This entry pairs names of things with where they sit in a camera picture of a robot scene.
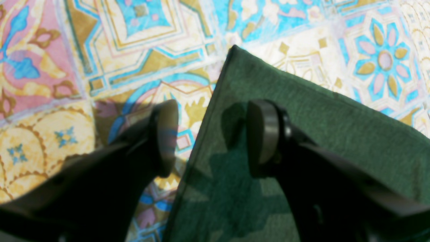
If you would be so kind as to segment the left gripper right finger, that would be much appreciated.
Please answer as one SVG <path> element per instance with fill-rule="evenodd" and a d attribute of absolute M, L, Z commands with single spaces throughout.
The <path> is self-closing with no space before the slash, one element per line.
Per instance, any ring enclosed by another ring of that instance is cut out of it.
<path fill-rule="evenodd" d="M 302 242 L 429 241 L 429 206 L 319 146 L 273 101 L 248 102 L 247 151 L 250 174 L 281 186 Z"/>

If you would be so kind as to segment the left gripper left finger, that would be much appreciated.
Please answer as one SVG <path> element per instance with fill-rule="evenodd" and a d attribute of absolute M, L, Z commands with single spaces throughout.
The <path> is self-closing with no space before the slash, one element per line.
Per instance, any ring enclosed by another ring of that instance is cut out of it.
<path fill-rule="evenodd" d="M 124 242 L 144 189 L 174 167 L 174 99 L 19 198 L 1 205 L 2 242 Z"/>

